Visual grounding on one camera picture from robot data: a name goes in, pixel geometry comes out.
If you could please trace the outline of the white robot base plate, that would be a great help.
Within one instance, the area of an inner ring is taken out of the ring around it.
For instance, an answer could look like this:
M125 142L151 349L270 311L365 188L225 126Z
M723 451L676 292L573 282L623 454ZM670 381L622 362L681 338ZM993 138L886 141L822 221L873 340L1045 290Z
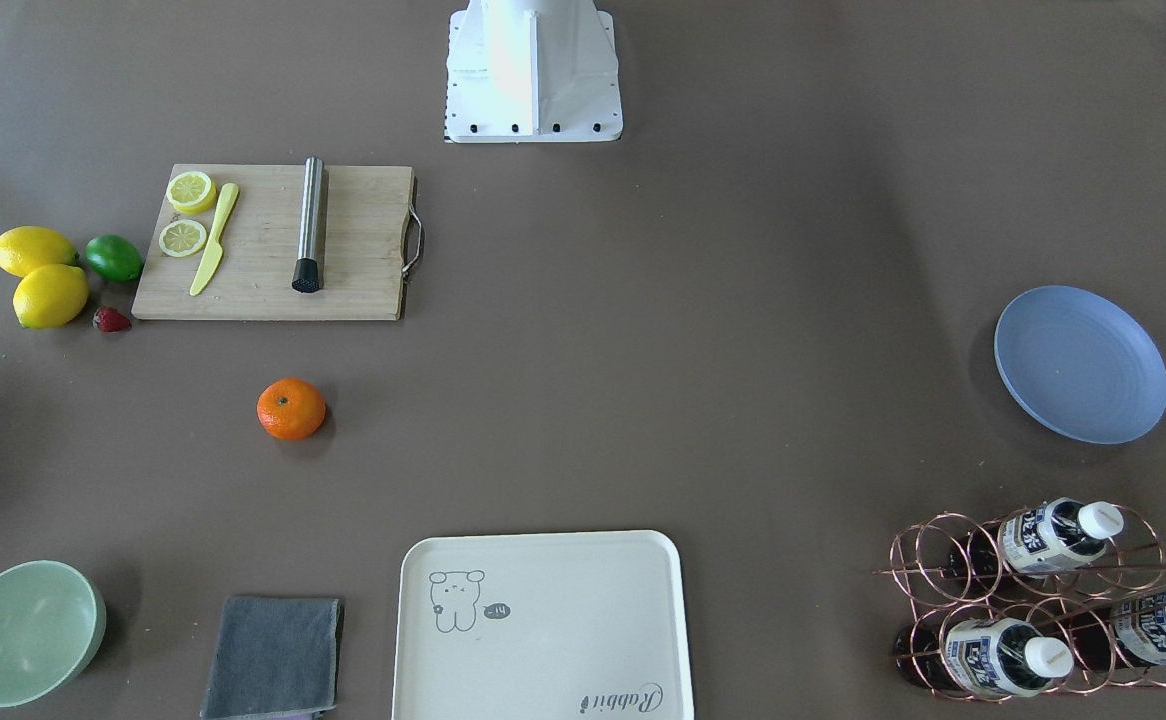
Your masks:
M447 28L447 142L623 135L614 18L592 1L470 1Z

